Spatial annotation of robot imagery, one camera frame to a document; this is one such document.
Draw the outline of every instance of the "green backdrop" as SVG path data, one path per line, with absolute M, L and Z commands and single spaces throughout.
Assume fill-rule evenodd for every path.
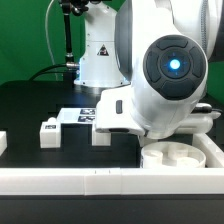
M 106 4 L 118 10 L 125 0 Z M 51 0 L 1 0 L 0 13 L 0 84 L 28 80 L 34 73 L 51 65 L 45 37 L 45 14 Z M 84 19 L 71 15 L 73 53 L 78 60 L 85 51 Z M 65 37 L 62 10 L 54 1 L 49 15 L 49 36 L 56 63 L 64 63 Z M 208 92 L 224 103 L 224 63 L 209 67 Z

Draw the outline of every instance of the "white plastic part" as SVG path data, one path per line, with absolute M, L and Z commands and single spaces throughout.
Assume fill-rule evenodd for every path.
M 207 9 L 207 58 L 209 59 L 216 42 L 220 24 L 223 0 L 208 0 Z M 174 25 L 182 34 L 194 39 L 199 45 L 201 41 L 201 8 L 203 0 L 170 0 Z
M 193 145 L 206 169 L 0 169 L 0 195 L 224 194 L 224 153 L 206 135 Z
M 41 148 L 61 147 L 61 123 L 55 118 L 49 118 L 47 122 L 42 122 L 40 129 Z
M 120 168 L 92 169 L 84 177 L 85 195 L 105 195 L 121 193 Z
M 142 148 L 141 168 L 204 168 L 206 156 L 199 149 L 177 142 L 156 142 Z
M 93 146 L 110 146 L 111 134 L 96 132 L 95 122 L 92 124 L 92 145 Z
M 208 167 L 223 168 L 224 153 L 206 134 L 193 135 L 192 145 L 206 155 Z
M 126 129 L 130 133 L 143 136 L 145 131 L 130 115 L 130 86 L 104 90 L 96 107 L 97 132 L 109 133 L 110 129 Z M 122 101 L 122 113 L 116 113 L 116 102 Z
M 86 51 L 80 59 L 76 85 L 109 88 L 126 85 L 115 57 L 114 29 L 116 11 L 104 3 L 88 4 L 85 13 Z
M 155 168 L 162 165 L 163 153 L 159 150 L 151 149 L 144 151 L 142 168 Z
M 197 168 L 199 161 L 191 157 L 180 157 L 177 159 L 178 168 Z
M 0 131 L 0 156 L 7 148 L 7 137 L 5 131 Z

